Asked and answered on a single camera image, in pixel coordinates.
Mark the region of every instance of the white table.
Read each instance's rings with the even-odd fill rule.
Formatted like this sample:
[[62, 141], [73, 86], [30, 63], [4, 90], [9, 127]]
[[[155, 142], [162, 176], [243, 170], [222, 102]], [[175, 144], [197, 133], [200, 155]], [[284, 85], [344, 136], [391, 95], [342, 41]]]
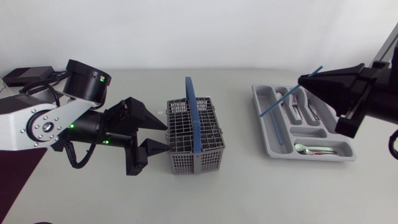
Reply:
[[[166, 101], [211, 96], [226, 149], [221, 169], [173, 175], [167, 153], [126, 176], [124, 149], [98, 146], [86, 167], [49, 149], [4, 223], [397, 223], [398, 161], [387, 149], [394, 124], [365, 118], [351, 141], [355, 162], [270, 159], [252, 101], [252, 84], [296, 85], [277, 70], [115, 70], [104, 108], [132, 96], [166, 123]], [[166, 143], [141, 129], [139, 142]], [[78, 157], [88, 149], [76, 144]]]

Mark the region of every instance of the fork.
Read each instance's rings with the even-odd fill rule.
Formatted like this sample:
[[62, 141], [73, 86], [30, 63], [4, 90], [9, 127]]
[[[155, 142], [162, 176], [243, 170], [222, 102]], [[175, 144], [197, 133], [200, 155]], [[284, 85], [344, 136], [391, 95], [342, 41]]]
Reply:
[[303, 116], [299, 109], [299, 104], [297, 103], [296, 94], [292, 94], [292, 106], [293, 106], [294, 111], [296, 112], [297, 118], [303, 119]]

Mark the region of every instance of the spoon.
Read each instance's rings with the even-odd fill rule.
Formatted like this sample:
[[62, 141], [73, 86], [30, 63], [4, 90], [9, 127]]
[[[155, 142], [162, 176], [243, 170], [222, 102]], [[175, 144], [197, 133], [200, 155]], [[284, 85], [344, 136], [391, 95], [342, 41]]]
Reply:
[[302, 152], [304, 152], [304, 154], [306, 154], [306, 155], [336, 155], [337, 154], [337, 152], [336, 151], [322, 151], [322, 152], [314, 152], [314, 151], [311, 151], [311, 150], [309, 150], [309, 149], [304, 149], [304, 151], [302, 151]]
[[322, 147], [322, 146], [313, 146], [313, 147], [308, 147], [308, 146], [304, 146], [303, 144], [295, 144], [294, 148], [296, 148], [296, 150], [298, 152], [302, 152], [306, 149], [308, 150], [317, 150], [317, 151], [329, 151], [329, 152], [333, 152], [333, 148], [332, 147]]

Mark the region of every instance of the cutlery tray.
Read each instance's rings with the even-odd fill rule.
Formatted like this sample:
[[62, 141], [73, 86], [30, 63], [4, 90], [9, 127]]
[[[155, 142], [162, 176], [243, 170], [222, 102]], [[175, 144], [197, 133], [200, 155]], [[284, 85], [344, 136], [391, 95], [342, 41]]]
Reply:
[[[292, 95], [284, 100], [283, 106], [279, 104], [270, 113], [263, 117], [259, 116], [277, 101], [277, 92], [285, 95], [291, 89], [289, 86], [252, 86], [256, 116], [260, 121], [262, 138], [268, 155], [271, 158], [284, 159], [354, 161], [356, 155], [348, 138], [335, 132], [337, 117], [333, 109], [302, 87], [293, 93], [297, 97], [297, 107], [302, 119], [292, 106]], [[316, 112], [320, 119], [315, 119], [312, 112]], [[279, 129], [282, 144], [278, 141], [271, 113]], [[295, 144], [332, 147], [337, 155], [301, 154], [295, 149]]]

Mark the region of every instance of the black cable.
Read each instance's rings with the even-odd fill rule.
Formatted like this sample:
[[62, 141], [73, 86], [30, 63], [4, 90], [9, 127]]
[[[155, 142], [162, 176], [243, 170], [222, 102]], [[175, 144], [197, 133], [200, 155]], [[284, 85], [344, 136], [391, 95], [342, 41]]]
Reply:
[[[57, 106], [61, 106], [61, 104], [60, 104], [60, 98], [58, 97], [58, 93], [54, 90], [54, 88], [53, 88], [52, 86], [50, 86], [49, 84], [45, 84], [43, 87], [44, 87], [44, 89], [49, 89], [49, 90], [51, 91], [51, 93], [52, 93], [53, 96], [54, 96], [55, 104], [56, 104]], [[28, 91], [26, 94], [31, 95], [31, 94], [35, 93], [35, 90], [36, 90], [36, 89], [30, 90], [30, 91]]]
[[390, 141], [388, 142], [388, 149], [390, 150], [391, 155], [395, 158], [398, 159], [398, 151], [394, 148], [394, 143], [398, 138], [398, 130], [392, 134], [390, 137]]
[[104, 106], [105, 100], [106, 100], [106, 90], [105, 90], [105, 93], [104, 93], [104, 97], [102, 98], [101, 104], [98, 105], [98, 106], [93, 106], [93, 107], [91, 107], [90, 109], [91, 109], [91, 110], [100, 109], [102, 106]]
[[4, 85], [4, 87], [0, 90], [0, 93], [1, 93], [5, 88], [7, 88], [4, 81], [2, 81], [2, 84]]
[[90, 149], [87, 151], [86, 156], [80, 161], [76, 161], [76, 153], [75, 153], [75, 148], [73, 147], [73, 143], [71, 141], [67, 141], [67, 143], [64, 145], [64, 148], [67, 152], [67, 156], [70, 162], [70, 165], [72, 165], [73, 168], [80, 169], [84, 167], [87, 162], [90, 160], [91, 155], [94, 152], [96, 144], [91, 144]]
[[[71, 74], [72, 74], [71, 72], [65, 72], [64, 74], [59, 75], [57, 77], [49, 78], [49, 79], [46, 79], [46, 80], [43, 80], [43, 81], [39, 81], [39, 82], [28, 83], [23, 89], [19, 90], [19, 93], [26, 93], [26, 92], [28, 92], [29, 90], [31, 90], [31, 89], [33, 89], [35, 87], [44, 86], [46, 84], [50, 84], [50, 83], [53, 83], [53, 82], [56, 82], [56, 83], [54, 83], [52, 85], [52, 86], [55, 86], [58, 83], [60, 83], [62, 80], [68, 78]], [[32, 90], [31, 94], [38, 93], [38, 92], [43, 91], [45, 89], [46, 89], [45, 87], [36, 88], [36, 89]]]

